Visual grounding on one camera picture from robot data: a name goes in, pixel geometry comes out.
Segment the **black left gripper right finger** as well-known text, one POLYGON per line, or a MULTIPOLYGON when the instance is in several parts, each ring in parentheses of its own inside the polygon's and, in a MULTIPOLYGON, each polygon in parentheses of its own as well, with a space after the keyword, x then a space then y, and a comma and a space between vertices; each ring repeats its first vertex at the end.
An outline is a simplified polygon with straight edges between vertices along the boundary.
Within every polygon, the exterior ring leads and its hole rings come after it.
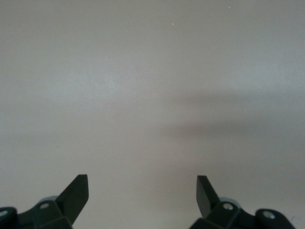
POLYGON ((198 176, 196 201, 201 218, 192 229, 293 229, 282 213, 273 209, 259 209, 254 215, 244 211, 234 201, 220 199, 207 176, 198 176))

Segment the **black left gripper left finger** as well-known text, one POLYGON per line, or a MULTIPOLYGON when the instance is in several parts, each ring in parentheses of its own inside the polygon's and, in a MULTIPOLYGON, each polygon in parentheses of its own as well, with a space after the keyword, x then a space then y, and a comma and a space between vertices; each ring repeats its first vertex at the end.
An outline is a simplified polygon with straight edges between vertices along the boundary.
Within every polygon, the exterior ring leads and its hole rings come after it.
POLYGON ((89 199, 88 176, 78 175, 59 196, 40 200, 18 213, 14 207, 0 209, 2 229, 72 229, 89 199))

